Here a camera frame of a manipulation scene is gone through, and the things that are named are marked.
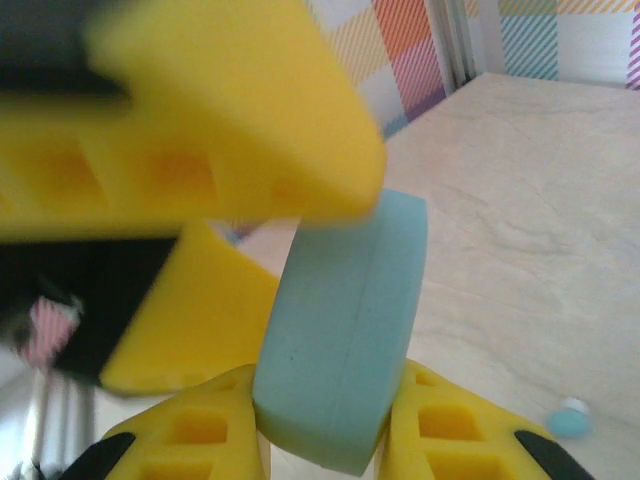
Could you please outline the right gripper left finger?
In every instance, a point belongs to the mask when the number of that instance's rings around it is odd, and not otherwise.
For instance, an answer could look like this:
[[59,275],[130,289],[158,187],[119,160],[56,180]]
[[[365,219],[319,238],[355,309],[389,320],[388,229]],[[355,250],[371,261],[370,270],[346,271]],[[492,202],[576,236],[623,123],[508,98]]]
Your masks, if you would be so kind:
[[270,480],[259,436],[255,367],[232,369],[112,427],[64,471],[64,480]]

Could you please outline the teal earbud charging case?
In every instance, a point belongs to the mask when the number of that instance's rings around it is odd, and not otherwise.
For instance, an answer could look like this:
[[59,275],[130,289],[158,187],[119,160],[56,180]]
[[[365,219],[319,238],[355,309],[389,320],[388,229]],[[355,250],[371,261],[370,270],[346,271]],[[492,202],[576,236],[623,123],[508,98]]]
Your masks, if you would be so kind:
[[404,369],[426,245],[426,202],[388,189],[362,223],[297,231],[252,389],[271,443],[364,473]]

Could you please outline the aluminium frame post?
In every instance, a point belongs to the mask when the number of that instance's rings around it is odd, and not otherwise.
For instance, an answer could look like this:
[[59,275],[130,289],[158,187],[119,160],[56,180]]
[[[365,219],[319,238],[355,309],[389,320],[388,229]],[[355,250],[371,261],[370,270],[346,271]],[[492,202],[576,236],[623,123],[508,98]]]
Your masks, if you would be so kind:
[[472,19],[477,0],[425,0],[444,89],[454,93],[479,75]]

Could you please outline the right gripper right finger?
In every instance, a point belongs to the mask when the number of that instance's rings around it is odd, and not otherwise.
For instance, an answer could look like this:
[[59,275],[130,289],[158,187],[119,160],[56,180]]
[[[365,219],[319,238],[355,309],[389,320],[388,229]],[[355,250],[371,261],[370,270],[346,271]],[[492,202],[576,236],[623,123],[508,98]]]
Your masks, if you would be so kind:
[[595,480],[543,427],[408,360],[375,480]]

